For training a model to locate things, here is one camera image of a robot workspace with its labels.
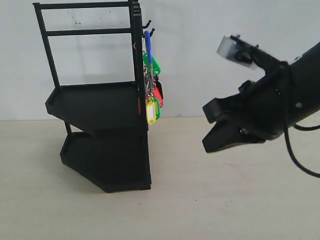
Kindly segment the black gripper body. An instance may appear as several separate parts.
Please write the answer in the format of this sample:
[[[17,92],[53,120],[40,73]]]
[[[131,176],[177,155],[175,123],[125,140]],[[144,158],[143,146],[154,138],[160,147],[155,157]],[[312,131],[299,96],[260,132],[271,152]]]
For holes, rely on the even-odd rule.
[[[247,80],[238,88],[237,130],[245,137],[274,140],[284,133],[284,126],[295,124],[295,94],[285,79],[260,83]]]

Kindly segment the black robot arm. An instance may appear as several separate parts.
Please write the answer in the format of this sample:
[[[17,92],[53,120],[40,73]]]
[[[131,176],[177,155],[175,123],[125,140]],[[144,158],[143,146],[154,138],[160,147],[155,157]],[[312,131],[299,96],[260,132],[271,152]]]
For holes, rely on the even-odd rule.
[[[248,54],[265,71],[258,81],[245,81],[238,93],[213,98],[203,106],[213,128],[202,139],[207,153],[262,144],[277,139],[284,127],[320,110],[320,45],[316,44],[293,63],[276,59],[256,46],[237,51]]]

